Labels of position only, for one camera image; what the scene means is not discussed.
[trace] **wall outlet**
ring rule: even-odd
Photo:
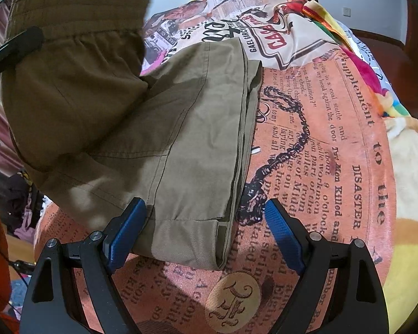
[[[343,16],[351,17],[351,9],[349,7],[342,7]]]

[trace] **black clamp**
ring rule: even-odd
[[[32,26],[3,44],[0,47],[0,73],[15,66],[29,53],[39,49],[44,40],[42,30]]]
[[[308,232],[275,198],[266,203],[265,218],[288,267],[300,274],[269,334],[304,334],[308,330],[329,269],[337,269],[333,292],[322,326],[311,333],[388,334],[389,318],[382,285],[361,239],[342,244],[327,241],[318,232]],[[300,260],[294,251],[300,253]],[[296,260],[288,261],[285,252]]]
[[[20,334],[97,333],[85,319],[74,267],[82,268],[88,293],[105,334],[141,334],[125,307],[112,273],[124,265],[146,216],[144,201],[134,198],[103,232],[85,240],[47,242],[29,282]],[[329,269],[337,276],[328,311],[316,334],[387,334],[389,322],[382,287],[365,243],[328,242],[308,232],[277,199],[267,202],[265,217],[283,257],[300,279],[269,334],[304,334],[322,295]]]

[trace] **orange fabric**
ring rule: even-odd
[[[5,232],[3,231],[1,222],[0,222],[0,251],[5,255],[8,255],[8,244],[6,242]],[[10,328],[14,333],[19,331],[19,321],[14,318],[9,317],[8,315],[2,314],[1,311],[5,309],[8,304],[8,299],[11,295],[11,280],[9,278],[8,263],[0,255],[0,317],[5,322],[5,324]]]
[[[396,218],[394,242],[398,245],[418,245],[418,221]]]

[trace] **cartoon illustration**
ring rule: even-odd
[[[257,16],[258,18],[266,18],[268,17],[268,13],[266,11],[263,11],[262,9],[265,7],[253,7],[252,9],[246,10],[245,12],[241,13],[238,18],[240,19],[242,16],[252,14],[254,16]]]
[[[207,0],[194,0],[175,9],[154,14],[144,26],[144,37],[151,36],[163,23],[168,26],[170,34],[175,34],[178,30],[187,27],[180,26],[180,24],[202,13],[206,6]]]
[[[285,3],[278,4],[274,7],[274,15],[271,19],[268,20],[268,23],[274,25],[280,25],[282,23],[280,17],[288,15],[288,14],[297,14],[299,16],[304,17],[302,13],[303,5],[305,5],[308,0],[286,0]],[[291,28],[293,23],[290,22],[288,24],[288,30],[285,34],[289,34],[291,32]]]

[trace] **khaki pants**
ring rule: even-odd
[[[139,77],[148,0],[15,0],[7,39],[46,42],[3,72],[3,106],[37,187],[88,229],[134,196],[133,252],[221,269],[245,183],[261,83],[238,39],[199,43]]]

